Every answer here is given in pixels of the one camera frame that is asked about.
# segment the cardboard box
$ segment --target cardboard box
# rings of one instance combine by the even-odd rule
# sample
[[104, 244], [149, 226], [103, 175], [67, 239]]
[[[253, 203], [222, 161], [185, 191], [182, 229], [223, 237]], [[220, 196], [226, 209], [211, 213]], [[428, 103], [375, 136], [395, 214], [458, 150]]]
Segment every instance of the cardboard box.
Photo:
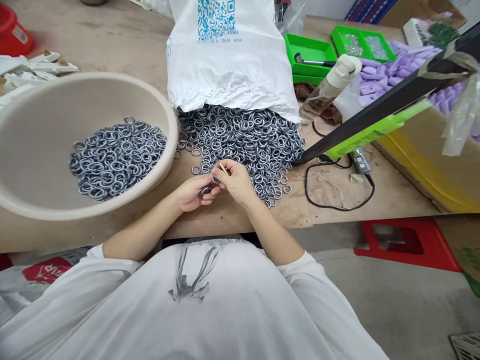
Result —
[[469, 137], [460, 156], [442, 155], [446, 123], [431, 106], [373, 145], [442, 213], [480, 213], [480, 144]]
[[[445, 12], [452, 13], [452, 16], [441, 16]], [[402, 28], [411, 18], [441, 20], [455, 29], [461, 28], [467, 22], [450, 0], [398, 0], [380, 20], [379, 25]]]
[[435, 222], [473, 293], [480, 298], [480, 216], [438, 216]]

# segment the red bucket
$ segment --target red bucket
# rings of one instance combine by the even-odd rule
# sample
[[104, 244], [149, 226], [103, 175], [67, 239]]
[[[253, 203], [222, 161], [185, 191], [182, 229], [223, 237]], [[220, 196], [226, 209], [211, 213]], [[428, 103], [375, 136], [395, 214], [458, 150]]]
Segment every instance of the red bucket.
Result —
[[0, 55], [26, 55], [34, 42], [18, 22], [17, 14], [0, 2]]

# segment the concrete floor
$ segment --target concrete floor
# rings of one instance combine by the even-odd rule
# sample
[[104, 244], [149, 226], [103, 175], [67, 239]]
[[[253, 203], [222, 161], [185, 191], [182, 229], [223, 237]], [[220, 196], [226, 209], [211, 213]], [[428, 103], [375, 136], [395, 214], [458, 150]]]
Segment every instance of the concrete floor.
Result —
[[480, 299], [461, 273], [355, 256], [359, 223], [290, 232], [323, 264], [391, 360], [454, 360], [448, 336], [480, 331]]

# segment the hand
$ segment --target hand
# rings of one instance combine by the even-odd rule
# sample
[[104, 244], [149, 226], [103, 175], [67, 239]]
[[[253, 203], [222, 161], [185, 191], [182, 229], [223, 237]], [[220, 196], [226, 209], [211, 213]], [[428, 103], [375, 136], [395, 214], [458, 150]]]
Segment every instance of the hand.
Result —
[[[211, 192], [200, 198], [202, 188], [210, 185]], [[201, 205], [210, 205], [220, 192], [220, 187], [212, 183], [211, 175], [197, 175], [189, 178], [171, 193], [174, 203], [183, 213], [191, 212]]]
[[221, 164], [229, 169], [230, 176], [226, 175], [220, 164], [217, 162], [211, 170], [211, 174], [220, 180], [220, 187], [227, 189], [233, 199], [241, 206], [246, 206], [256, 200], [259, 200], [255, 193], [252, 182], [250, 181], [249, 172], [242, 164], [231, 159], [220, 160]]

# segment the white t-shirt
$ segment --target white t-shirt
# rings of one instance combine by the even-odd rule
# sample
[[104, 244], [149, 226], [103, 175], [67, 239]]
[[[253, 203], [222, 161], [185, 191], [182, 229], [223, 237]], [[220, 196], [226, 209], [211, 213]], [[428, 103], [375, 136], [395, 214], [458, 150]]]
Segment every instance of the white t-shirt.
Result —
[[170, 246], [147, 263], [92, 248], [0, 328], [0, 359], [387, 359], [305, 254], [251, 243]]

